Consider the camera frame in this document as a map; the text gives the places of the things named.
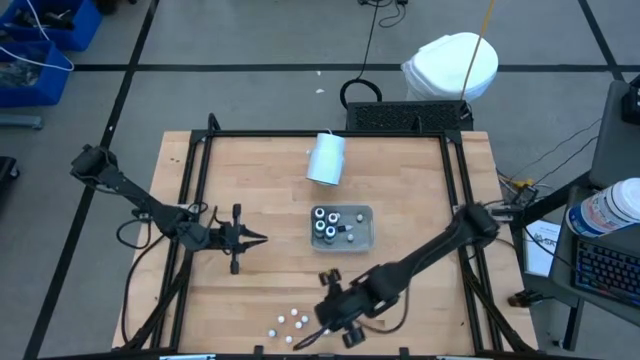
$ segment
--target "small bottle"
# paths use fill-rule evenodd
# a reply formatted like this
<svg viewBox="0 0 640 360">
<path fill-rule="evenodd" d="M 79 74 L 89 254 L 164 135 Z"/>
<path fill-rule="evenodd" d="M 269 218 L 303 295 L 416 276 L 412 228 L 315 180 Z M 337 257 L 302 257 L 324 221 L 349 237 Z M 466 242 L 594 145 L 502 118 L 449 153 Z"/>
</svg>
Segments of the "small bottle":
<svg viewBox="0 0 640 360">
<path fill-rule="evenodd" d="M 316 211 L 313 212 L 313 215 L 316 217 L 317 220 L 324 220 L 324 209 L 323 208 L 316 208 Z"/>
<path fill-rule="evenodd" d="M 322 239 L 324 237 L 324 230 L 327 228 L 327 224 L 324 220 L 316 221 L 314 225 L 314 234 L 317 239 Z"/>
<path fill-rule="evenodd" d="M 337 224 L 338 219 L 340 219 L 340 215 L 338 213 L 331 213 L 327 216 L 327 222 L 331 225 Z"/>
<path fill-rule="evenodd" d="M 324 230 L 324 242 L 331 245 L 335 242 L 335 236 L 336 236 L 336 228 L 334 228 L 333 226 L 327 226 L 327 228 Z"/>
</svg>

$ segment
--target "black keyboard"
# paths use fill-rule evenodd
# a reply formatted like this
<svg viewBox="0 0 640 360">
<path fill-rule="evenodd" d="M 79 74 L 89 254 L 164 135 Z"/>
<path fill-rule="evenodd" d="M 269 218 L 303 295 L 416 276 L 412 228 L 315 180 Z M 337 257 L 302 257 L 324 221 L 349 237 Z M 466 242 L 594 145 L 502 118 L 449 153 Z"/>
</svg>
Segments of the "black keyboard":
<svg viewBox="0 0 640 360">
<path fill-rule="evenodd" d="M 576 239 L 572 286 L 640 307 L 640 258 Z"/>
</svg>

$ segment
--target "blue container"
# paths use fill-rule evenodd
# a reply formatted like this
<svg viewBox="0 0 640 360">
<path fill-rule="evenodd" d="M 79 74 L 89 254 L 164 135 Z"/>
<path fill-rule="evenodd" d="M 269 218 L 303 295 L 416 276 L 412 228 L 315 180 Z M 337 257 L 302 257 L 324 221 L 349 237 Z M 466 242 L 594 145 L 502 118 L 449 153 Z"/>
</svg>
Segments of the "blue container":
<svg viewBox="0 0 640 360">
<path fill-rule="evenodd" d="M 37 12 L 40 12 L 40 9 L 44 9 L 62 13 L 71 9 L 75 13 L 73 17 L 75 28 L 73 30 L 44 28 L 47 36 L 56 43 L 56 47 L 60 50 L 86 50 L 102 21 L 102 15 L 100 15 L 91 0 L 31 0 L 31 4 L 33 4 Z M 38 28 L 12 24 L 12 20 L 18 10 L 31 13 L 27 0 L 14 0 L 9 5 L 7 11 L 0 17 L 0 29 L 6 31 L 16 41 L 46 40 Z"/>
<path fill-rule="evenodd" d="M 70 66 L 69 62 L 51 41 L 5 43 L 0 44 L 0 46 L 15 55 L 29 60 L 41 62 L 42 58 L 44 58 L 46 59 L 44 61 L 46 64 L 63 68 Z M 0 62 L 11 61 L 20 60 L 15 60 L 0 51 Z M 55 105 L 60 101 L 68 77 L 68 71 L 42 67 L 38 80 L 32 86 L 0 87 L 0 107 Z"/>
</svg>

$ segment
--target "gray tray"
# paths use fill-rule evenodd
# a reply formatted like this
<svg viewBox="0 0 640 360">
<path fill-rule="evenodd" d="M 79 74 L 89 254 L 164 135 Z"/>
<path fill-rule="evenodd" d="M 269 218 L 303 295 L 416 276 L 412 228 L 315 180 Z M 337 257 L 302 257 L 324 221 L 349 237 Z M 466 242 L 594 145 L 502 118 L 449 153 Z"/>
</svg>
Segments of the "gray tray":
<svg viewBox="0 0 640 360">
<path fill-rule="evenodd" d="M 346 232 L 339 232 L 334 237 L 333 244 L 328 244 L 324 239 L 318 239 L 315 236 L 314 225 L 316 218 L 314 216 L 317 208 L 323 208 L 325 210 L 325 222 L 327 216 L 332 212 L 338 212 L 340 219 L 338 225 L 351 225 L 353 229 Z M 362 214 L 364 220 L 358 222 L 356 217 L 358 214 Z M 373 230 L 373 210 L 367 205 L 317 205 L 311 209 L 311 246 L 323 252 L 341 252 L 341 253 L 356 253 L 367 252 L 373 248 L 373 241 L 375 238 Z M 354 236 L 353 242 L 347 241 L 347 235 L 352 234 Z"/>
</svg>

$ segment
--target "paper sheet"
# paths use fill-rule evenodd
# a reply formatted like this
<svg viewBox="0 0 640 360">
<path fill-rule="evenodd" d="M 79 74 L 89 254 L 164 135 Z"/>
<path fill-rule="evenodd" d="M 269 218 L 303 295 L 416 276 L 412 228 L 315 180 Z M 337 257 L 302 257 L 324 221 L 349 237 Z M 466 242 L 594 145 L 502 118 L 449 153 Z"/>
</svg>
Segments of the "paper sheet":
<svg viewBox="0 0 640 360">
<path fill-rule="evenodd" d="M 527 226 L 527 230 L 533 235 L 545 249 L 555 254 L 558 236 L 560 235 L 560 225 L 538 220 Z M 549 276 L 553 256 L 542 250 L 529 234 L 525 234 L 525 272 L 538 276 Z"/>
</svg>

